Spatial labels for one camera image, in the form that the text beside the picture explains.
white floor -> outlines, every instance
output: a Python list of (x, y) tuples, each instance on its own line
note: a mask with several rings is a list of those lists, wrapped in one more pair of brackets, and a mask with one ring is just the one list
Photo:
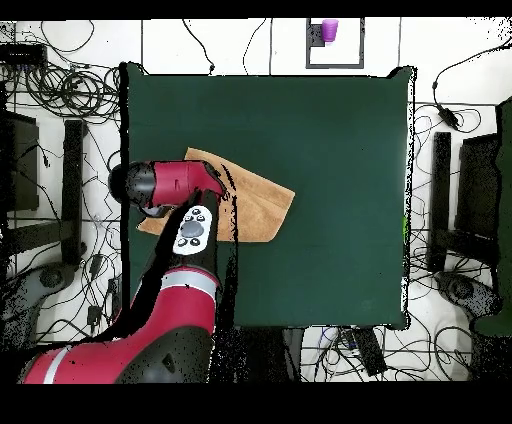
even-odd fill
[[(192, 32), (201, 40), (206, 48), (210, 60), (215, 64), (213, 75), (318, 75), (318, 74), (343, 74), (343, 75), (372, 75), (387, 76), (395, 67), (411, 65), (418, 68), (416, 81), (416, 107), (421, 107), (416, 114), (416, 139), (415, 148), (419, 143), (423, 144), (421, 154), (418, 157), (419, 168), (428, 171), (430, 169), (430, 140), (434, 131), (452, 132), (452, 168), (458, 169), (456, 151), (460, 148), (464, 134), (450, 130), (446, 125), (440, 124), (435, 130), (423, 132), (430, 125), (429, 118), (435, 125), (439, 122), (436, 110), (429, 105), (433, 101), (432, 82), (437, 74), (446, 66), (462, 60), (481, 50), (501, 44), (510, 34), (510, 26), (499, 18), (366, 18), (365, 24), (365, 67), (362, 70), (310, 70), (305, 68), (305, 19), (251, 18), (238, 20), (187, 20)], [(254, 30), (263, 25), (254, 35), (252, 43), (246, 52), (247, 44)], [(116, 66), (121, 61), (134, 61), (142, 63), (145, 69), (152, 74), (204, 74), (208, 73), (209, 63), (205, 59), (200, 45), (190, 36), (181, 20), (150, 20), (150, 21), (94, 21), (95, 33), (90, 41), (80, 50), (69, 55), (64, 54), (74, 61), (100, 64), (104, 66)], [(82, 44), (89, 36), (91, 25), (88, 21), (45, 22), (45, 33), (50, 42), (62, 50), (71, 50)], [(41, 36), (40, 22), (18, 22), (16, 39), (31, 40), (33, 35)], [(66, 66), (66, 63), (49, 50), (48, 58), (53, 63)], [(95, 69), (103, 75), (105, 70)], [(464, 129), (472, 129), (478, 123), (478, 110), (481, 114), (481, 123), (478, 128), (466, 137), (488, 134), (496, 131), (496, 116), (494, 106), (512, 95), (512, 51), (506, 50), (490, 55), (484, 55), (470, 63), (455, 67), (439, 80), (437, 99), (440, 103), (449, 104), (452, 110), (472, 109), (461, 112), (464, 116)], [(62, 155), (63, 122), (61, 118), (51, 115), (34, 104), (28, 94), (18, 93), (16, 105), (10, 104), (11, 110), (32, 116), (38, 120), (40, 128), (40, 144), (56, 156)], [(84, 188), (87, 209), (83, 209), (82, 236), (89, 250), (85, 255), (87, 259), (92, 246), (95, 245), (96, 230), (99, 241), (96, 252), (101, 244), (105, 232), (108, 237), (113, 237), (111, 244), (119, 247), (118, 232), (120, 215), (119, 205), (108, 196), (106, 183), (108, 171), (103, 162), (119, 148), (119, 133), (115, 122), (103, 125), (91, 125), (91, 133), (98, 143), (96, 146), (91, 136), (86, 138), (84, 152), (90, 163), (84, 162), (84, 181), (97, 176), (100, 181), (93, 180)], [(45, 168), (42, 163), (39, 168), (39, 183), (44, 186), (51, 198), (57, 213), (61, 211), (61, 181), (62, 159), (49, 155), (51, 167)], [(112, 164), (119, 162), (115, 157)], [(421, 186), (429, 180), (429, 175), (422, 172), (416, 165), (413, 174), (413, 187)], [(453, 175), (452, 187), (456, 187), (457, 175)], [(428, 184), (414, 191), (412, 207), (412, 228), (422, 228), (424, 214), (428, 213)], [(451, 210), (455, 210), (455, 191), (453, 191)], [(16, 219), (12, 215), (11, 226), (29, 225), (42, 220), (54, 219), (49, 202), (40, 193), (40, 207), (35, 212), (18, 212)], [(424, 246), (420, 240), (416, 240), (412, 248)], [(17, 271), (25, 267), (34, 254), (42, 249), (26, 252), (13, 258), (13, 268)], [(106, 290), (108, 278), (119, 274), (121, 262), (118, 255), (106, 244), (101, 249), (103, 254), (112, 254), (113, 266), (93, 283), (95, 296), (101, 303), (102, 293)], [(60, 248), (44, 252), (39, 255), (32, 265), (43, 264), (49, 260), (58, 260)], [(453, 267), (456, 259), (447, 260), (446, 267)], [(468, 264), (471, 268), (479, 264)], [(415, 278), (424, 275), (423, 271), (415, 274)], [(482, 272), (479, 277), (490, 284), (489, 273)], [(411, 327), (406, 331), (393, 332), (383, 327), (376, 329), (385, 352), (388, 365), (397, 370), (407, 372), (387, 371), (384, 376), (378, 376), (378, 380), (412, 380), (418, 376), (425, 380), (445, 380), (446, 376), (441, 372), (432, 353), (433, 347), (428, 343), (428, 332), (433, 338), (441, 328), (456, 325), (467, 328), (468, 323), (464, 314), (457, 308), (441, 299), (435, 290), (435, 282), (429, 278), (413, 283), (409, 288), (408, 310), (414, 316)], [(52, 323), (59, 318), (73, 319), (78, 328), (86, 327), (87, 306), (94, 302), (92, 295), (88, 300), (84, 299), (82, 284), (85, 281), (77, 278), (67, 290), (52, 296), (45, 302), (45, 307), (50, 307), (41, 313), (38, 322), (38, 331), (46, 331)], [(105, 327), (103, 322), (100, 331)], [(69, 340), (73, 337), (81, 338), (77, 331), (69, 325), (59, 323), (53, 328), (53, 333), (45, 336), (44, 340)], [(314, 327), (306, 331), (303, 342), (302, 375), (304, 379), (315, 379), (314, 364), (321, 350), (328, 346), (326, 337), (322, 340), (322, 328)], [(455, 350), (462, 354), (471, 350), (471, 341), (467, 336), (458, 331), (446, 331), (439, 338), (439, 345), (449, 352)], [(465, 379), (467, 372), (463, 366), (455, 360), (447, 360), (446, 355), (442, 359), (447, 364), (442, 364), (445, 372), (453, 379)], [(361, 369), (357, 358), (347, 357), (340, 361), (336, 354), (328, 361), (335, 364), (329, 366), (331, 372), (338, 374), (344, 371), (353, 371), (353, 366)], [(325, 373), (320, 367), (316, 381), (324, 381)], [(362, 371), (363, 380), (376, 380), (369, 378)], [(337, 375), (327, 380), (331, 381), (359, 381), (355, 373)]]

power cord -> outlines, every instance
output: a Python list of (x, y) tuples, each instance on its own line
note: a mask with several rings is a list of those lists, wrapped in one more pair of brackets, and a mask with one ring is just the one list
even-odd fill
[(504, 43), (500, 44), (499, 46), (483, 50), (483, 51), (481, 51), (479, 53), (476, 53), (476, 54), (468, 57), (467, 59), (461, 60), (460, 62), (457, 62), (457, 63), (454, 63), (453, 65), (447, 66), (441, 72), (439, 72), (439, 74), (437, 74), (436, 79), (432, 83), (432, 93), (434, 95), (434, 103), (435, 103), (435, 107), (438, 110), (439, 117), (449, 127), (453, 128), (455, 131), (462, 132), (462, 133), (471, 132), (471, 131), (460, 130), (460, 124), (459, 124), (459, 121), (457, 120), (457, 118), (455, 116), (455, 113), (453, 111), (451, 111), (450, 109), (441, 106), (438, 103), (437, 98), (436, 98), (436, 90), (437, 90), (437, 88), (439, 86), (439, 78), (441, 77), (441, 75), (443, 73), (445, 73), (446, 71), (448, 71), (448, 70), (450, 70), (450, 69), (452, 69), (452, 68), (454, 68), (456, 66), (462, 65), (463, 63), (466, 63), (466, 62), (469, 62), (472, 59), (476, 59), (476, 58), (478, 58), (478, 57), (480, 57), (480, 56), (482, 56), (482, 55), (484, 55), (486, 53), (492, 53), (492, 52), (496, 52), (496, 51), (500, 51), (500, 50), (510, 49), (512, 47), (512, 44), (509, 44), (511, 41), (512, 41), (512, 36), (509, 37)]
[(258, 30), (263, 26), (263, 24), (265, 22), (267, 22), (267, 19), (268, 18), (265, 18), (263, 20), (263, 22), (261, 24), (259, 24), (259, 26), (254, 30), (254, 32), (252, 33), (251, 35), (251, 38), (249, 40), (249, 43), (247, 43), (247, 47), (245, 49), (245, 53), (244, 53), (244, 57), (242, 58), (242, 64), (244, 65), (244, 70), (245, 70), (245, 74), (246, 75), (249, 75), (249, 73), (247, 72), (247, 68), (245, 67), (245, 56), (247, 55), (247, 52), (249, 51), (249, 47), (251, 46), (251, 43), (252, 43), (252, 39), (254, 38), (254, 35), (258, 32)]
[[(104, 123), (107, 120), (113, 120), (116, 123), (116, 125), (118, 126), (118, 124), (117, 124), (118, 119), (116, 118), (116, 115), (119, 111), (119, 108), (118, 108), (118, 91), (119, 91), (118, 69), (110, 68), (110, 67), (106, 67), (106, 66), (102, 66), (102, 65), (92, 65), (92, 64), (76, 62), (76, 61), (72, 61), (63, 56), (63, 54), (65, 54), (65, 53), (72, 53), (72, 52), (76, 52), (76, 51), (80, 50), (90, 41), (90, 39), (92, 38), (92, 36), (94, 34), (95, 28), (94, 28), (94, 23), (92, 21), (89, 21), (89, 22), (91, 24), (91, 33), (89, 34), (89, 36), (85, 40), (85, 42), (83, 42), (80, 46), (78, 46), (74, 49), (64, 50), (64, 49), (55, 47), (49, 41), (49, 39), (45, 33), (45, 30), (44, 30), (44, 21), (42, 21), (41, 22), (41, 31), (43, 34), (43, 39), (35, 36), (31, 32), (27, 32), (32, 35), (32, 37), (34, 38), (35, 41), (25, 40), (25, 42), (40, 43), (40, 44), (46, 45), (47, 47), (51, 48), (57, 54), (57, 56), (60, 59), (62, 59), (69, 66), (70, 69), (64, 69), (64, 68), (57, 66), (49, 61), (47, 63), (46, 68), (43, 68), (43, 69), (28, 68), (28, 67), (16, 69), (16, 68), (9, 67), (6, 65), (1, 65), (0, 70), (2, 71), (2, 77), (4, 80), (3, 85), (5, 85), (6, 82), (11, 83), (13, 85), (12, 91), (10, 93), (11, 95), (18, 89), (18, 86), (20, 86), (20, 85), (24, 86), (26, 88), (28, 94), (35, 100), (35, 102), (37, 103), (38, 106), (41, 106), (44, 109), (53, 113), (54, 115), (60, 116), (62, 118), (66, 118), (66, 117), (81, 118), (85, 122), (96, 123), (96, 124), (98, 122), (91, 121), (91, 119), (100, 118), (100, 119), (103, 119), (103, 121), (99, 122), (99, 123)], [(142, 65), (138, 65), (138, 66), (141, 69), (141, 71), (145, 72), (145, 70), (142, 68)], [(104, 77), (101, 78), (99, 75), (92, 72), (90, 69), (93, 67), (106, 69), (107, 71), (106, 71)], [(108, 82), (109, 79), (111, 79), (113, 81), (113, 84), (110, 84)], [(98, 144), (96, 138), (94, 137), (94, 134), (92, 132), (90, 132), (90, 133), (91, 133), (91, 138), (93, 139), (93, 141), (98, 149), (98, 152), (102, 158), (102, 161), (103, 161), (105, 167), (108, 170), (110, 170), (109, 163), (110, 163), (110, 159), (113, 157), (113, 155), (111, 155), (111, 157), (109, 158), (108, 161), (105, 161), (105, 157), (102, 154), (102, 151), (99, 147), (99, 144)], [(43, 162), (44, 162), (46, 168), (48, 168), (50, 166), (50, 161), (48, 160), (46, 153), (50, 153), (53, 156), (59, 158), (59, 156), (55, 155), (51, 151), (44, 149), (39, 143), (35, 143), (34, 145), (30, 146), (24, 153), (22, 153), (22, 155), (17, 158), (16, 162), (18, 160), (20, 160), (23, 156), (28, 154), (31, 150), (36, 149), (36, 148), (41, 149), (42, 155), (43, 155)], [(94, 170), (94, 167), (92, 167), (90, 162), (87, 161), (86, 156), (87, 156), (86, 153), (84, 153), (84, 161)], [(18, 171), (18, 172), (24, 178), (29, 179), (29, 177), (26, 176), (21, 171)], [(101, 184), (106, 186), (106, 184), (103, 183), (98, 178), (98, 172), (97, 171), (95, 171), (95, 172), (96, 172), (96, 176), (90, 178), (88, 181), (83, 183), (83, 186), (85, 186), (86, 184), (88, 184), (92, 181), (99, 181)], [(37, 184), (37, 182), (35, 182), (35, 181), (32, 181), (32, 180), (30, 180), (30, 181), (32, 183), (36, 184), (43, 191), (43, 193), (45, 194), (45, 196), (47, 197), (47, 199), (50, 203), (50, 206), (52, 208), (52, 211), (54, 213), (56, 220), (60, 223), (60, 219), (55, 211), (53, 203), (52, 203), (50, 197), (48, 196), (48, 193), (46, 192), (45, 188), (40, 186), (39, 184)], [(108, 203), (106, 202), (107, 197), (108, 197), (108, 194), (104, 199), (104, 203), (109, 208), (109, 210), (112, 214), (113, 213), (112, 209), (109, 207)], [(89, 213), (85, 196), (84, 196), (84, 202), (85, 202), (86, 210)], [(71, 299), (68, 299), (63, 302), (58, 302), (49, 307), (43, 307), (42, 309), (51, 309), (59, 304), (67, 303), (67, 302), (75, 299), (78, 295), (80, 295), (80, 293), (83, 293), (84, 299), (82, 301), (82, 305), (80, 306), (80, 308), (77, 311), (77, 314), (75, 315), (75, 317), (73, 317), (73, 319), (75, 319), (76, 316), (78, 315), (79, 311), (81, 310), (82, 306), (84, 305), (85, 301), (88, 301), (89, 304), (91, 304), (91, 302), (88, 299), (88, 292), (89, 292), (89, 290), (92, 289), (91, 284), (95, 280), (95, 278), (99, 278), (103, 273), (105, 273), (107, 271), (108, 263), (111, 263), (111, 265), (112, 265), (112, 268), (114, 270), (114, 278), (115, 278), (115, 267), (113, 264), (113, 259), (110, 257), (112, 254), (110, 254), (109, 256), (101, 254), (101, 249), (103, 248), (103, 245), (105, 244), (105, 242), (112, 248), (112, 250), (116, 249), (114, 246), (112, 246), (112, 243), (111, 243), (113, 233), (110, 230), (110, 226), (112, 225), (112, 223), (110, 223), (105, 229), (105, 227), (103, 227), (104, 220), (95, 220), (91, 216), (90, 216), (90, 218), (91, 218), (91, 220), (95, 221), (97, 224), (97, 225), (95, 225), (97, 235), (96, 235), (96, 241), (95, 241), (92, 253), (91, 253), (89, 259), (84, 262), (84, 268), (82, 270), (82, 279), (81, 279), (81, 282), (82, 282), (81, 291), (79, 293), (77, 293), (77, 295)], [(105, 229), (105, 237), (103, 239), (103, 242), (100, 246), (99, 251), (96, 253), (95, 252), (96, 246), (99, 241), (98, 225)], [(58, 244), (59, 243), (48, 246), (46, 249), (43, 249), (42, 251), (38, 252), (32, 258), (29, 265), (22, 270), (22, 272), (25, 272), (26, 270), (28, 270), (30, 268), (33, 261), (35, 260), (35, 258), (38, 255), (40, 255), (44, 251), (47, 251), (53, 247), (58, 246)], [(117, 257), (119, 254), (119, 249), (117, 249), (114, 252), (114, 254)], [(100, 267), (99, 267), (99, 269), (97, 269), (96, 271), (93, 272), (93, 275), (91, 276), (91, 280), (89, 280), (87, 273), (85, 271), (87, 269), (87, 265), (92, 260), (95, 260), (96, 264), (97, 264), (98, 258), (101, 258)], [(101, 269), (104, 267), (105, 263), (107, 264), (107, 268), (105, 268), (105, 270), (103, 272), (101, 272)], [(13, 279), (11, 281), (13, 281), (20, 274), (21, 273), (17, 273), (16, 276), (13, 277)], [(86, 288), (83, 284), (84, 278), (87, 280)], [(92, 296), (94, 298), (94, 302), (96, 303), (96, 305), (91, 304), (91, 306), (94, 306), (94, 308), (92, 308), (91, 310), (97, 311), (97, 309), (100, 306), (98, 305), (98, 301), (96, 299), (94, 291), (92, 291)], [(101, 310), (103, 310), (104, 306), (106, 306), (105, 305), (105, 297), (104, 297), (103, 305), (101, 306)], [(78, 329), (78, 327), (74, 326), (71, 323), (71, 321), (73, 321), (73, 319), (72, 320), (61, 319), (61, 320), (57, 321), (57, 322), (65, 322), (66, 325), (57, 331), (52, 331), (52, 333), (61, 331), (67, 325), (71, 325), (75, 329), (80, 330), (80, 329)]]
[(182, 19), (181, 22), (183, 22), (183, 26), (186, 28), (186, 30), (188, 31), (188, 33), (192, 36), (192, 38), (194, 38), (194, 40), (196, 40), (199, 45), (201, 46), (201, 48), (203, 49), (203, 53), (204, 53), (204, 57), (206, 58), (206, 60), (210, 63), (210, 72), (208, 73), (208, 75), (211, 75), (212, 72), (215, 70), (215, 65), (213, 64), (213, 62), (210, 60), (210, 58), (208, 57), (208, 53), (206, 53), (206, 48), (204, 47), (204, 44), (201, 43), (201, 41), (199, 41), (199, 38), (197, 38), (194, 33), (190, 30), (189, 26), (187, 25), (187, 23), (185, 22), (185, 19)]

red casing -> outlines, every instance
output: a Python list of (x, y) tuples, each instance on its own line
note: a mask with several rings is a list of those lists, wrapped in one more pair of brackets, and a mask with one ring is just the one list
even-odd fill
[(211, 190), (217, 195), (224, 194), (218, 179), (212, 176), (202, 161), (153, 162), (155, 190), (152, 206), (181, 205), (196, 188)]
[[(170, 270), (211, 274), (194, 268)], [(173, 329), (185, 326), (204, 328), (211, 335), (215, 322), (215, 302), (193, 287), (168, 287), (160, 290), (146, 324), (133, 335), (107, 343), (84, 343), (74, 346), (59, 363), (53, 384), (111, 384), (146, 346)], [(24, 384), (42, 384), (52, 361), (61, 350), (40, 356), (24, 379)]]

green tabletop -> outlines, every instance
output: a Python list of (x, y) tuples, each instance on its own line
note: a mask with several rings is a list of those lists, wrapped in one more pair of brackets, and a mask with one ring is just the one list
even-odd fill
[[(194, 147), (295, 194), (269, 243), (241, 243), (235, 324), (401, 321), (407, 94), (389, 78), (142, 75), (129, 65), (129, 159)], [(129, 220), (131, 294), (156, 237)], [(230, 243), (219, 245), (225, 276)]]

black border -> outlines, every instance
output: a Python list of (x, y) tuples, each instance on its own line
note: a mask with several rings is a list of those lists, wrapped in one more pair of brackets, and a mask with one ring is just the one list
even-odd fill
[(311, 38), (308, 36), (311, 28), (311, 18), (306, 18), (306, 69), (364, 69), (364, 35), (365, 35), (365, 19), (360, 18), (359, 27), (359, 63), (347, 64), (318, 64), (311, 63)]

